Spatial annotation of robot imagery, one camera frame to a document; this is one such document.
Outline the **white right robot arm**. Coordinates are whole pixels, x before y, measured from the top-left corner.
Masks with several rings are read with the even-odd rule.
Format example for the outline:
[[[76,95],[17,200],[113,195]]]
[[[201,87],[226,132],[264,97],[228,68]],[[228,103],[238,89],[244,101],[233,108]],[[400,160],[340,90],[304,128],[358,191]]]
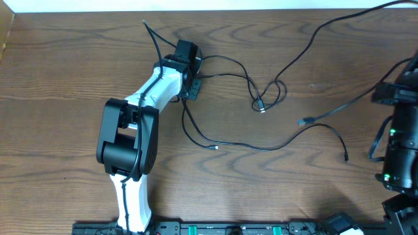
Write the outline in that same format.
[[[382,203],[385,233],[417,234],[417,55],[394,82],[376,86],[372,102],[394,107],[383,168],[375,175],[398,193]]]

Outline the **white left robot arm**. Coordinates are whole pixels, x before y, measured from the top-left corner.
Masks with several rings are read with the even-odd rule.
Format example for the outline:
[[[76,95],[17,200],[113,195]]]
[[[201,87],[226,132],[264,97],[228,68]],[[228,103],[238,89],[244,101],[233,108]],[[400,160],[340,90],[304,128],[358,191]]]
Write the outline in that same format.
[[[155,63],[139,90],[106,102],[96,158],[116,189],[120,215],[115,234],[143,234],[150,224],[147,175],[157,156],[159,115],[173,97],[197,98],[202,62],[196,44],[179,40],[173,54]]]

